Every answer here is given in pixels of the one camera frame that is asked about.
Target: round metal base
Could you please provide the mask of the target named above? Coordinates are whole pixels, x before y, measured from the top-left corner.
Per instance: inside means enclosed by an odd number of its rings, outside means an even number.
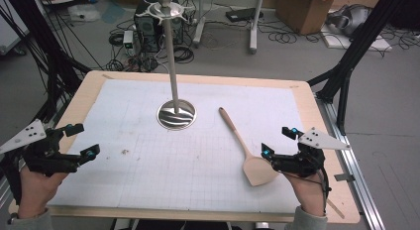
[[[184,7],[176,3],[170,3],[168,7],[161,7],[159,3],[155,3],[148,8],[151,15],[162,19],[182,18],[184,10]]]
[[[157,111],[158,122],[166,129],[185,129],[195,121],[197,113],[194,105],[186,100],[178,99],[179,112],[175,114],[173,100],[164,103]]]

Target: person's wrist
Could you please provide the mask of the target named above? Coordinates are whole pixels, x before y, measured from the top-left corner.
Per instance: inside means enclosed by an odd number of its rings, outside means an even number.
[[[318,217],[324,217],[325,213],[324,213],[324,208],[322,206],[319,205],[301,205],[301,208],[303,211],[305,211],[306,213],[309,213],[311,215],[314,216],[318,216]]]
[[[21,204],[18,209],[19,219],[36,218],[43,215],[47,210],[45,205],[26,205]]]

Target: spatula head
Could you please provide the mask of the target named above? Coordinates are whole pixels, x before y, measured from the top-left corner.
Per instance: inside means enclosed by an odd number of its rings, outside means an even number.
[[[259,157],[247,158],[243,170],[252,186],[268,183],[278,176],[278,172],[272,169],[271,164]]]

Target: hand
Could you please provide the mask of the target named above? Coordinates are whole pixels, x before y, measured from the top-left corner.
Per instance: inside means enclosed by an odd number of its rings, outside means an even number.
[[[317,173],[306,178],[287,172],[284,173],[284,176],[293,186],[294,193],[302,205],[303,211],[319,217],[325,216],[324,192],[322,191],[321,178]]]
[[[30,172],[28,167],[23,167],[19,218],[34,218],[45,213],[47,203],[55,196],[59,185],[67,176],[68,173],[55,173],[47,177],[38,172]]]

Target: white sleeve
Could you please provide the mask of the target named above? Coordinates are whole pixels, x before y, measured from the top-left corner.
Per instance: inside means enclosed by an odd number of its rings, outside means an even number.
[[[311,215],[296,207],[294,211],[294,220],[286,224],[284,230],[325,230],[327,229],[327,217],[318,217]]]
[[[47,210],[36,218],[15,219],[12,224],[6,224],[6,230],[53,230],[52,218]]]

